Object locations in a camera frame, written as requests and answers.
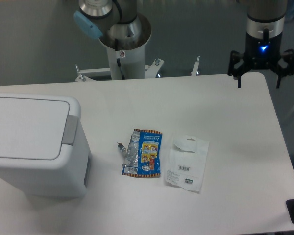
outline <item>gray floor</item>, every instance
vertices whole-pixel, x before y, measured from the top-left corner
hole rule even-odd
[[[165,60],[165,77],[189,75],[198,55],[203,75],[227,73],[230,51],[244,51],[246,8],[234,0],[138,3],[152,25],[146,63]],[[75,64],[80,69],[108,67],[104,48],[75,25],[76,10],[76,0],[0,1],[0,86],[73,82]],[[289,48],[294,49],[294,21],[284,28],[281,51]],[[294,76],[277,90],[276,76],[262,73],[282,120],[294,104]],[[294,165],[294,120],[281,128]]]

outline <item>blue led light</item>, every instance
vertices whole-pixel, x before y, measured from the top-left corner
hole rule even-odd
[[[262,52],[264,52],[264,51],[268,48],[268,45],[266,45],[266,46],[262,46],[262,47],[260,47],[260,48],[261,48]]]

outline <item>snack wrapper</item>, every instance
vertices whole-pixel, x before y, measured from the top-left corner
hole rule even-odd
[[[134,129],[127,151],[123,144],[118,143],[125,156],[122,175],[139,178],[159,177],[161,138],[162,133],[159,131]]]

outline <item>white table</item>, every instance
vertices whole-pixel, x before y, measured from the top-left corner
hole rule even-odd
[[[0,234],[247,234],[294,230],[285,201],[294,172],[264,77],[242,88],[227,75],[0,87],[69,95],[94,156],[88,193],[72,200],[25,196],[0,179]],[[163,132],[162,173],[173,134],[210,141],[200,194],[159,179],[122,176],[134,128]]]

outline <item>light blue cap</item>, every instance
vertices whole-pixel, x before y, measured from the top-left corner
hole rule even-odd
[[[103,34],[100,29],[79,11],[74,13],[74,20],[78,27],[90,38],[98,39]]]

